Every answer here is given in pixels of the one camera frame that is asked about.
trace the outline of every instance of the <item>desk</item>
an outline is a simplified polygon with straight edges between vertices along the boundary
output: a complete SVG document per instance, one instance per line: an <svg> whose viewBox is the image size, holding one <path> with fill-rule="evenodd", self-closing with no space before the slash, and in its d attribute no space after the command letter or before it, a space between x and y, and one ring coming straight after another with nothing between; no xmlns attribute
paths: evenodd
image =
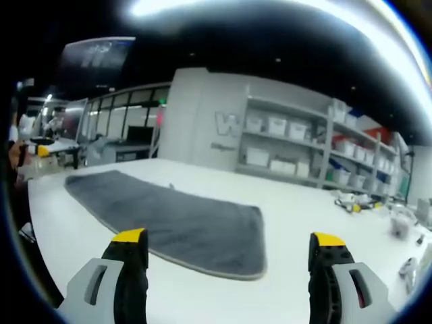
<svg viewBox="0 0 432 324"><path fill-rule="evenodd" d="M330 193L161 159L89 167L29 182L34 233L46 266L65 296L68 281L99 258L114 234L64 189L71 174L117 169L176 190L260 207L265 222L267 273L256 281L211 277L149 256L149 323L308 323L308 245L313 231L345 240L356 262L366 263L388 286L400 309L406 300L398 269L420 257L419 234L406 242L389 235L388 217L371 211L349 215Z"/></svg>

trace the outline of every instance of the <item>white shelving unit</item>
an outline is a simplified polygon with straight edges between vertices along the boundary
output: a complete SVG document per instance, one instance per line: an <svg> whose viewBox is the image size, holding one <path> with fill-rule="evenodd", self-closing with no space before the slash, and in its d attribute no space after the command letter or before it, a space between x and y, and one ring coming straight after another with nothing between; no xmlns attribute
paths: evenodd
<svg viewBox="0 0 432 324"><path fill-rule="evenodd" d="M341 190L366 193L373 196L380 196L380 197L385 196L384 194L373 192L372 181L369 181L368 188L355 188L351 186L344 186L339 183L331 182L325 179L327 169L329 167L329 160L331 157L339 157L354 162L357 165L357 167L363 168L370 173L369 176L370 180L376 179L378 173L383 173L385 176L391 177L392 175L389 174L388 172L378 170L379 156L381 154L384 154L386 157L389 158L390 161L394 162L394 159L398 156L398 153L394 148L382 143L380 134L378 134L377 138L373 138L372 136L362 132L361 130L350 127L338 121L334 121L333 120L334 112L332 107L330 107L327 111L327 114L325 114L325 113L321 113L320 111L314 111L312 109L308 109L307 107L281 103L279 101L275 101L270 98L248 96L246 116L248 114L249 109L252 109L254 111L259 110L266 113L278 113L282 115L287 115L287 116L289 115L289 116L305 119L308 120L313 125L313 128L315 128L315 130L320 125L325 126L326 129L325 143L317 144L306 140L293 140L291 138L288 138L287 136L277 136L277 135L270 134L268 132L262 132L262 131L251 132L246 128L242 132L241 143L243 143L246 137L249 137L249 138L260 138L261 140L279 141L287 144L296 144L296 145L304 146L306 149L310 151L311 161L312 161L312 154L317 151L323 154L323 158L321 161L319 174L317 174L315 178L312 177L302 178L302 177L298 177L297 175L290 175L290 174L276 172L265 167L247 165L243 162L241 156L239 156L236 172L249 174L252 176L259 176L262 178L268 178L268 179L282 181L282 182L303 183L309 186L311 185L316 186L318 188L324 188L324 187L339 188ZM355 138L361 142L368 143L369 146L374 147L375 157L374 157L373 164L369 165L364 161L359 161L354 157L350 157L343 154L342 152L333 150L331 147L333 132L339 132L341 134L348 135L351 138Z"/></svg>

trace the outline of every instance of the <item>black ceiling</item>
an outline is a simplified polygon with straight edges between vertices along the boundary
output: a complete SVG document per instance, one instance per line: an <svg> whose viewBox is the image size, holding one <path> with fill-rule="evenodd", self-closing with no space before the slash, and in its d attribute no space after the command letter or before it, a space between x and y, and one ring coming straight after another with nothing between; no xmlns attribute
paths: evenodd
<svg viewBox="0 0 432 324"><path fill-rule="evenodd" d="M57 7L34 2L19 15L21 37L9 42L17 53L17 78L35 77L34 95L49 91L65 44L136 36L116 88L169 81L177 68L205 66L299 84L346 101L411 143L431 143L431 125L383 69L367 39L318 10L274 1L225 1L137 19L129 12L131 0L70 1L67 6L57 1ZM97 94L57 89L55 96Z"/></svg>

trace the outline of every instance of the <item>gray cloth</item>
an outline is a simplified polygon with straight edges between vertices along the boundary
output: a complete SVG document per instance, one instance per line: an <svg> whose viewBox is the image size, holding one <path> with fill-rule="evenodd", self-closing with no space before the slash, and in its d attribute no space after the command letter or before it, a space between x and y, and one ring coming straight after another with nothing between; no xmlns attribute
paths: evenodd
<svg viewBox="0 0 432 324"><path fill-rule="evenodd" d="M209 275L260 278L266 268L259 208L202 198L118 171L69 176L66 190L114 232L145 227L151 253Z"/></svg>

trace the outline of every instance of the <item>white wall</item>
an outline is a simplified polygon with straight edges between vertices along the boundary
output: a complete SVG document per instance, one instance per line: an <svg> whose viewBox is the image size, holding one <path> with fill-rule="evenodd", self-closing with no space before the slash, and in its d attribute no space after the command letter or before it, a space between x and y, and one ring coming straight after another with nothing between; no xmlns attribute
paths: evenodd
<svg viewBox="0 0 432 324"><path fill-rule="evenodd" d="M158 156L233 171L248 94L320 111L331 102L323 94L274 80L208 73L205 68L179 69L169 91ZM221 127L218 118L232 118L231 127Z"/></svg>
<svg viewBox="0 0 432 324"><path fill-rule="evenodd" d="M414 165L408 203L416 205L419 198L432 198L432 147L414 146Z"/></svg>

